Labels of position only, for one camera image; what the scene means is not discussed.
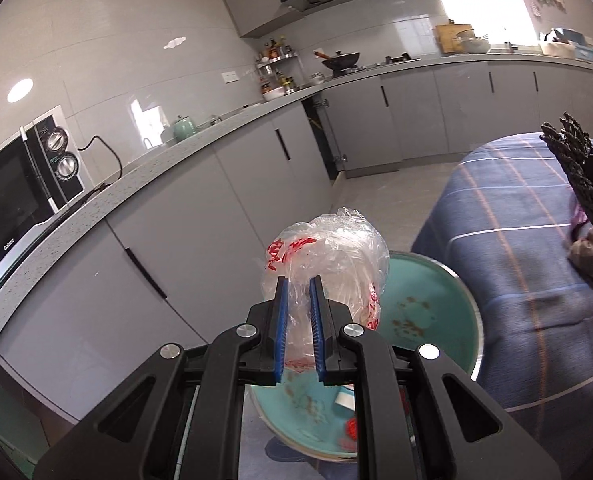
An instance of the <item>wall outlet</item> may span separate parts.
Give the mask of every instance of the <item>wall outlet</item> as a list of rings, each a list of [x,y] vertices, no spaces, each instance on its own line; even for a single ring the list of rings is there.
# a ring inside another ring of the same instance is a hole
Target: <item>wall outlet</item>
[[[222,72],[221,76],[223,77],[223,81],[225,81],[226,83],[233,83],[234,81],[239,80],[239,76],[234,71]]]

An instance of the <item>microwave handle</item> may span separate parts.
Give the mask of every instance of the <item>microwave handle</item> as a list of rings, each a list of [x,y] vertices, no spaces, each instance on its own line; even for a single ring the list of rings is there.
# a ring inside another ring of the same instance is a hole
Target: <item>microwave handle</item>
[[[38,170],[38,167],[36,166],[36,161],[32,156],[32,152],[30,152],[30,148],[28,147],[28,134],[25,132],[25,128],[23,126],[19,128],[19,133],[20,138],[23,141],[23,146],[25,147],[25,153],[28,156],[28,159],[30,160],[30,165],[32,166],[32,173],[34,173],[34,177],[38,180],[38,183],[40,184],[41,189],[43,190],[43,194],[45,195],[46,199],[48,199],[48,204],[52,208],[52,211],[54,213],[58,213],[58,207],[54,202],[54,198],[52,198],[52,195],[48,191],[48,186],[46,186],[46,183],[43,180],[43,176],[41,175],[40,171]]]

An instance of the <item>triangular cutout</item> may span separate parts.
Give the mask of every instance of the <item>triangular cutout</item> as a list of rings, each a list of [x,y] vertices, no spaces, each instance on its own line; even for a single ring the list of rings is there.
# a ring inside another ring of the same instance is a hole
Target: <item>triangular cutout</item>
[[[466,442],[476,442],[501,430],[501,424],[496,418],[457,379],[451,375],[444,375],[443,384]]]
[[[145,378],[112,413],[99,423],[99,431],[121,442],[130,442],[155,383],[155,377]]]

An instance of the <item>microwave knob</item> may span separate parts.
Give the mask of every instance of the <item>microwave knob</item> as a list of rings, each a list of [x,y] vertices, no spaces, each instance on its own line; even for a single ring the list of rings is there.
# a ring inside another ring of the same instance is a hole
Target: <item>microwave knob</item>
[[[67,146],[67,134],[61,127],[56,127],[46,139],[46,148],[49,152],[57,153]]]
[[[56,164],[56,176],[60,180],[68,180],[79,171],[79,161],[72,153],[65,153]]]

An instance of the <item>black braided rope handle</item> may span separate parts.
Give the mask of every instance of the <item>black braided rope handle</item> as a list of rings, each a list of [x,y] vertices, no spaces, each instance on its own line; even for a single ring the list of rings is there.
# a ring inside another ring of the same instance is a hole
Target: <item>black braided rope handle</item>
[[[550,123],[544,123],[540,138],[561,164],[579,204],[593,225],[593,181],[583,171],[592,147],[590,136],[569,113],[564,112],[559,120],[563,130],[557,132]]]

